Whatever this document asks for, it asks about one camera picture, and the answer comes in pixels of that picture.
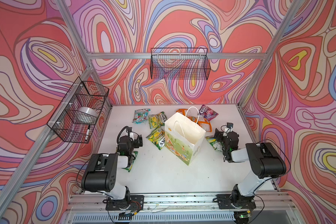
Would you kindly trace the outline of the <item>teal Fox's candy bag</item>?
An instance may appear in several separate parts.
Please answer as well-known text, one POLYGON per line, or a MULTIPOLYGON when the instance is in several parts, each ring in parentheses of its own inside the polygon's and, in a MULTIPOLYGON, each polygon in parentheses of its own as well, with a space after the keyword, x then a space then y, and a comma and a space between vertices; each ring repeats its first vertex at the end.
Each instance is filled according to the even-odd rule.
POLYGON ((138 109, 134 111, 133 123, 140 124, 148 120, 149 108, 138 109))

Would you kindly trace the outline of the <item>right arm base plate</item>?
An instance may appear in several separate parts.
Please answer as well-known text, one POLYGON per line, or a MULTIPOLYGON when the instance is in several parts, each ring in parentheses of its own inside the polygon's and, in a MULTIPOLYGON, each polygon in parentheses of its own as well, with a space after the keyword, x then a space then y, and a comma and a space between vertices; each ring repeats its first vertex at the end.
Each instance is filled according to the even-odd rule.
POLYGON ((218 194, 213 199, 218 204, 219 209, 256 209, 254 197, 233 196, 231 194, 218 194))

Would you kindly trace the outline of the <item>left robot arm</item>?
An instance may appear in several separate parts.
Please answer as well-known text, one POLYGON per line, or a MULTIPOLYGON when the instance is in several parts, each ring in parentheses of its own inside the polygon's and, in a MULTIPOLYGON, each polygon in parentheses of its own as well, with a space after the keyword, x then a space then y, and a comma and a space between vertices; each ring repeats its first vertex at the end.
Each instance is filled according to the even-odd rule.
POLYGON ((143 146, 142 136, 125 126, 116 139, 116 152, 93 154, 88 161, 80 186, 84 191, 101 193, 113 201, 131 202, 130 191, 117 181, 117 170, 128 169, 137 155, 135 149, 143 146))

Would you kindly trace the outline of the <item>yellow-green Fox's bag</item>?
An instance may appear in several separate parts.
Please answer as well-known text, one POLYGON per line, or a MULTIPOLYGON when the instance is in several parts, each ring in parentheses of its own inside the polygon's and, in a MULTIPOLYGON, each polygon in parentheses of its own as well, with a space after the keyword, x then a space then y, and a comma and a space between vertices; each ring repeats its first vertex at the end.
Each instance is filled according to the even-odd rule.
POLYGON ((165 131, 160 127, 154 129, 146 138, 159 150, 165 146, 165 131))
POLYGON ((155 129, 158 127, 162 127, 165 125, 167 117, 164 112, 160 112, 158 114, 152 114, 148 116, 148 123, 150 129, 155 129))

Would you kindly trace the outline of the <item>white paper bag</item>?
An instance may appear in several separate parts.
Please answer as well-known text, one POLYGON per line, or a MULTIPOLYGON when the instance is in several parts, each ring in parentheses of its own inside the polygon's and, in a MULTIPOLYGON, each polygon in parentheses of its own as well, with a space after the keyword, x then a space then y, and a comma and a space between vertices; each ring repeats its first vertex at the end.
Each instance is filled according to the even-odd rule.
POLYGON ((186 115, 176 112, 166 122, 165 147, 186 165, 196 157, 206 131, 186 115))

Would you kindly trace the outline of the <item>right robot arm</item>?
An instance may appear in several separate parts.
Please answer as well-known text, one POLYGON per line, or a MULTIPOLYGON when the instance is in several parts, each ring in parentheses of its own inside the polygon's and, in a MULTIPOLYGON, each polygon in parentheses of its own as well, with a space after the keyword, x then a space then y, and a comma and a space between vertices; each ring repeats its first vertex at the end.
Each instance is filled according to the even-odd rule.
POLYGON ((239 135, 236 132, 218 129, 215 130, 214 138, 222 144, 225 161, 250 163, 251 171, 234 186, 230 195, 230 201, 236 207, 253 200, 256 190, 265 182, 287 173, 286 163, 271 143, 247 143, 239 149, 239 135))

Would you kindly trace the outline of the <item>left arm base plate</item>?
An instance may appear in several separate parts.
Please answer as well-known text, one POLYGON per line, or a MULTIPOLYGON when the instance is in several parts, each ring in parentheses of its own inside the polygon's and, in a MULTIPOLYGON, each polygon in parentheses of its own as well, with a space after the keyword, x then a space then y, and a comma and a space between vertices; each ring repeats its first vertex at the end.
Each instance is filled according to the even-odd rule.
POLYGON ((122 200, 112 200, 107 197, 103 200, 103 203, 107 211, 140 211, 144 208, 144 196, 126 196, 122 200))

